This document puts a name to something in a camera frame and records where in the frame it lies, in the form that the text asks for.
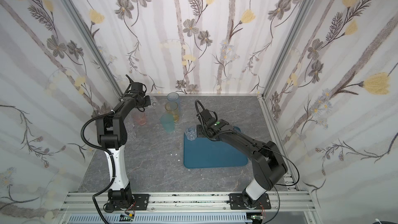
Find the clear faceted glass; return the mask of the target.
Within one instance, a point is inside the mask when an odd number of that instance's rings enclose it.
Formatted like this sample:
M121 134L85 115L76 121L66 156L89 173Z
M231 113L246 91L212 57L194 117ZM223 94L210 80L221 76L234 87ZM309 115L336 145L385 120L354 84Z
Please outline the clear faceted glass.
M127 141L132 142L136 139L135 124L134 122L128 121L125 123L127 132Z
M188 127L184 134L187 140L194 141L197 138L197 129L196 127Z

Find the teal plastic tray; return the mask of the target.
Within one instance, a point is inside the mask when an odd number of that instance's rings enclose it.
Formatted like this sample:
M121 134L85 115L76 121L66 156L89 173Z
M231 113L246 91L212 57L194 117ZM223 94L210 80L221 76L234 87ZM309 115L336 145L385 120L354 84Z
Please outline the teal plastic tray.
M184 134L183 164L188 169L243 167L247 163L248 158L227 143L198 136L189 141Z

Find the pink small plastic cup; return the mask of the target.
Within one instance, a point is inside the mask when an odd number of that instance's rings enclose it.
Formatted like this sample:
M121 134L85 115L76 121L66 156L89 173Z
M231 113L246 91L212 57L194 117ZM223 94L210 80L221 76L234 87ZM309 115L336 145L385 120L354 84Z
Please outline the pink small plastic cup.
M145 125L147 123L147 117L145 112L134 111L132 113L132 117L136 124L138 125Z

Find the blue tall plastic cup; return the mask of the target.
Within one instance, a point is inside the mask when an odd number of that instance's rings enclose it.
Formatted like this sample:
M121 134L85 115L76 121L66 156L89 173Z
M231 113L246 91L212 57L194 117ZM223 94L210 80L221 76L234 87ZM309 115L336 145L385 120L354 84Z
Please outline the blue tall plastic cup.
M180 96L177 92L169 93L166 98L169 102L176 102L177 104L180 104Z

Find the yellow tall plastic cup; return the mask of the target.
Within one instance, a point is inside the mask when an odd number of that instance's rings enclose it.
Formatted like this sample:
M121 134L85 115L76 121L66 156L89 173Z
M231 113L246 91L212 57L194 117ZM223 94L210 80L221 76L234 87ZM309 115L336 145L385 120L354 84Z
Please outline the yellow tall plastic cup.
M167 102L165 104L165 110L173 116L174 122L179 121L179 106L176 102Z

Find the green tall plastic cup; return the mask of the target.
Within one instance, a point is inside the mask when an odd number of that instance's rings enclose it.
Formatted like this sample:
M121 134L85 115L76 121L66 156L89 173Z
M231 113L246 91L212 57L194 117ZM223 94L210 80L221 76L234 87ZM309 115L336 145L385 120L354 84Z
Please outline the green tall plastic cup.
M164 114L160 118L161 124L167 133L172 133L175 129L174 117L171 114Z

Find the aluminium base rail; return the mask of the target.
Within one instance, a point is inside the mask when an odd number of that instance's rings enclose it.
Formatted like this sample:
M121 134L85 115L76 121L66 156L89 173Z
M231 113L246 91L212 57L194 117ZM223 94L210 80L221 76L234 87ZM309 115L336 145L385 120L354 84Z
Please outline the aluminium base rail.
M245 213L252 224L319 224L320 217L306 191L269 191L260 205L243 206L241 196L232 192L140 193L127 211L108 211L100 216L87 193L69 193L60 208L57 224L104 224L106 214L137 213Z

